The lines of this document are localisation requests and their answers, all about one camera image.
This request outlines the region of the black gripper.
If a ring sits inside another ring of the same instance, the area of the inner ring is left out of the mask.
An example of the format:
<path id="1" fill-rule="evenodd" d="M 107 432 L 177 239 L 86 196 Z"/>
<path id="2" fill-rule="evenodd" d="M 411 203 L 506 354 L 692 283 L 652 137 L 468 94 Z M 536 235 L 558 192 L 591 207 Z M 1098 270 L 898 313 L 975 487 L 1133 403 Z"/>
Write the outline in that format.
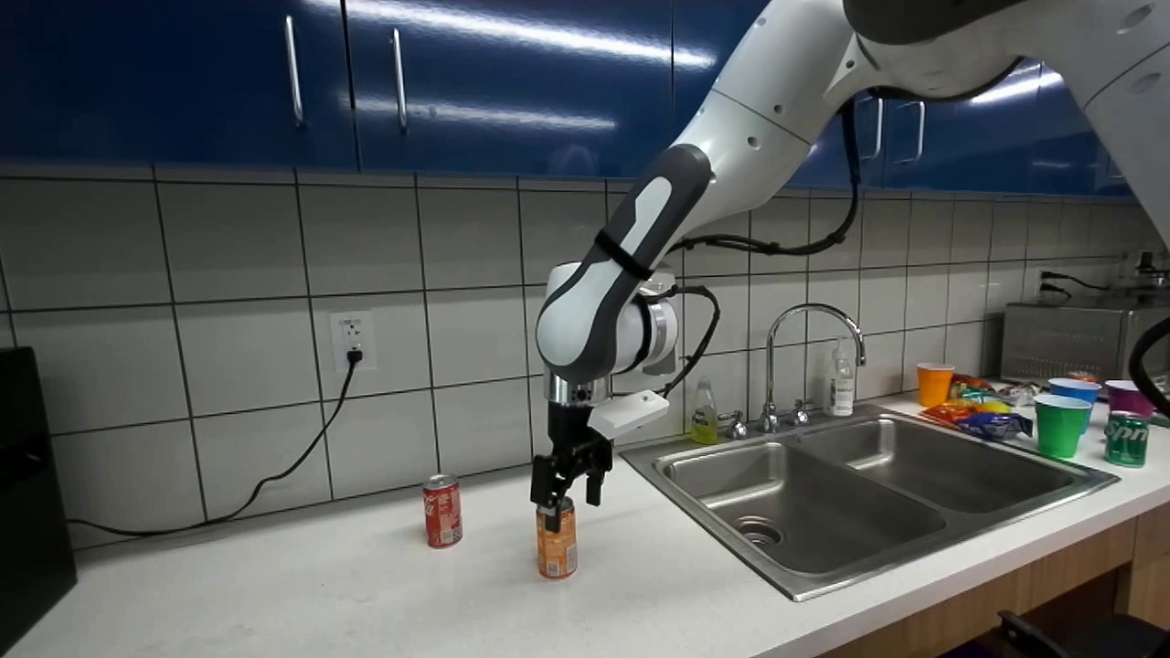
<path id="1" fill-rule="evenodd" d="M 584 500 L 602 500 L 602 481 L 614 465 L 614 442 L 587 428 L 587 408 L 549 408 L 553 455 L 530 460 L 530 500 L 536 529 L 558 533 L 563 495 L 584 481 Z"/>

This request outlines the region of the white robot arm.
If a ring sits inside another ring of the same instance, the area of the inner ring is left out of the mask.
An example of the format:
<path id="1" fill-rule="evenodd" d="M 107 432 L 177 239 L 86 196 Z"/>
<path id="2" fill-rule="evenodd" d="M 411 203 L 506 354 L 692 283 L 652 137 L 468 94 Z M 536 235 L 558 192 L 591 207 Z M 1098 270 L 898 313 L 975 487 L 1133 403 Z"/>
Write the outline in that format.
<path id="1" fill-rule="evenodd" d="M 1170 231 L 1170 0 L 766 0 L 587 253 L 549 276 L 536 354 L 553 450 L 530 470 L 530 500 L 553 515 L 567 495 L 601 495 L 614 439 L 666 408 L 659 393 L 602 403 L 591 387 L 660 359 L 646 283 L 671 246 L 771 203 L 854 94 L 969 98 L 1024 58 L 1065 77 Z"/>

